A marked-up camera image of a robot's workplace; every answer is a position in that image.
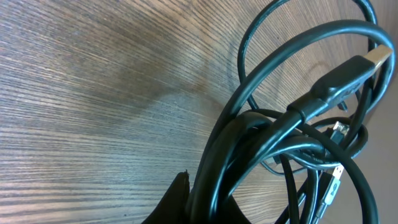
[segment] wood grain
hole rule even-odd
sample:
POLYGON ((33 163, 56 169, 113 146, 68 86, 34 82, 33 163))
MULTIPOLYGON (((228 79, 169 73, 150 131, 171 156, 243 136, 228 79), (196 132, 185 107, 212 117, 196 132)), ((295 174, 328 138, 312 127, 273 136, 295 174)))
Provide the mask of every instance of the wood grain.
MULTIPOLYGON (((239 41, 269 1, 1 1, 0 223, 140 223, 178 172, 187 169, 192 183, 239 85, 239 41)), ((394 38, 397 6, 374 3, 394 38)), ((283 5, 250 43, 247 70, 337 19, 363 16, 348 0, 283 5)), ((255 97, 283 111, 365 52, 366 39, 354 35, 312 44, 255 97)), ((254 223, 272 223, 287 204, 284 179, 262 167, 235 197, 254 223)))

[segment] usb plug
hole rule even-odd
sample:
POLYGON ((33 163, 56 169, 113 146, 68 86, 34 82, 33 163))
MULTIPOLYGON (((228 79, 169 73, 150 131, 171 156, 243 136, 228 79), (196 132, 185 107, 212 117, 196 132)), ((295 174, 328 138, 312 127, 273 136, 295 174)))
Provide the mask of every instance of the usb plug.
POLYGON ((392 54, 389 47, 380 45, 365 56, 354 56, 318 79, 311 90, 288 105, 307 122, 321 115, 354 94, 392 54))
MULTIPOLYGON (((339 144, 343 138, 339 136, 345 136, 349 130, 349 126, 341 122, 336 122, 333 127, 333 132, 330 139, 335 143, 339 144)), ((323 172, 319 181, 319 196, 315 210, 315 216, 312 220, 312 224, 317 224, 325 214, 326 209, 335 199, 338 188, 340 187, 340 178, 343 174, 344 167, 342 165, 336 166, 333 170, 327 170, 323 172)))

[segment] table surface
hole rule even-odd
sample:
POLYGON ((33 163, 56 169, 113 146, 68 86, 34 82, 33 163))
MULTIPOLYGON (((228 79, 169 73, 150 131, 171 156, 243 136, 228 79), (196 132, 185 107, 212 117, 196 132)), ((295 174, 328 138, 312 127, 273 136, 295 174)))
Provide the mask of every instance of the table surface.
MULTIPOLYGON (((3 1, 0 223, 140 223, 178 172, 187 169, 192 185, 239 85, 241 37, 269 1, 3 1)), ((380 25, 398 37, 397 3, 375 4, 380 25)), ((283 5, 250 43, 247 70, 337 19, 363 16, 351 1, 283 5)), ((318 77, 365 52, 366 39, 355 35, 312 44, 255 97, 283 111, 318 77)), ((260 166, 234 196, 253 223, 272 223, 287 205, 284 178, 260 166)))

